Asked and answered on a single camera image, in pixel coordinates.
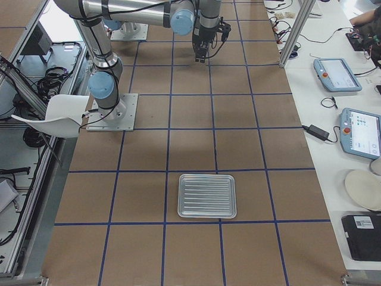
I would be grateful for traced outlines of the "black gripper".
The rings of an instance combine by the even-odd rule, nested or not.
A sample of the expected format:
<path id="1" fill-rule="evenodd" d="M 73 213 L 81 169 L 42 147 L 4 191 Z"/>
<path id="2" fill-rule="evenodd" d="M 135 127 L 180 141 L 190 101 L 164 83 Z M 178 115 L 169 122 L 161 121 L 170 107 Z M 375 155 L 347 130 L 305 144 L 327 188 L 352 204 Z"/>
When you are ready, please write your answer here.
<path id="1" fill-rule="evenodd" d="M 192 46 L 195 53 L 195 61 L 205 63 L 209 46 L 217 33 L 217 27 L 207 28 L 203 25 L 196 26 L 192 33 Z"/>

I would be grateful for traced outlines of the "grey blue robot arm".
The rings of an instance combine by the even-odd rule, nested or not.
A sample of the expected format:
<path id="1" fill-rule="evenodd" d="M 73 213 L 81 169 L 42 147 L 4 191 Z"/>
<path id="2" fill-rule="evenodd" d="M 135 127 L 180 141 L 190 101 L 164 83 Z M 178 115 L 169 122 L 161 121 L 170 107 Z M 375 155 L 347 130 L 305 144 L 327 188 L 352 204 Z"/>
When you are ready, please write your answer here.
<path id="1" fill-rule="evenodd" d="M 78 24 L 93 58 L 96 73 L 88 88 L 101 119 L 124 116 L 126 105 L 118 93 L 121 60 L 111 41 L 142 41 L 148 26 L 171 29 L 174 34 L 192 34 L 195 60 L 203 63 L 218 33 L 225 42 L 230 26 L 220 17 L 220 1 L 56 1 Z"/>

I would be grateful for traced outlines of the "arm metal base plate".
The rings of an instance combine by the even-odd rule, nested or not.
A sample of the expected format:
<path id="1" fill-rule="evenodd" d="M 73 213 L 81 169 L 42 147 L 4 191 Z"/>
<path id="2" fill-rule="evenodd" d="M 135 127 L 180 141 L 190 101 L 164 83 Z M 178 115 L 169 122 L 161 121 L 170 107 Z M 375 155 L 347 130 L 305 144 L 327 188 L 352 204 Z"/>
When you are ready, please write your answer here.
<path id="1" fill-rule="evenodd" d="M 92 109 L 95 108 L 98 111 L 89 114 L 86 130 L 89 132 L 133 131 L 138 96 L 138 94 L 120 94 L 119 104 L 109 115 L 107 110 L 99 109 L 96 100 L 93 100 Z"/>
<path id="2" fill-rule="evenodd" d="M 125 22 L 118 30 L 113 30 L 111 40 L 114 42 L 145 41 L 148 34 L 148 25 Z"/>

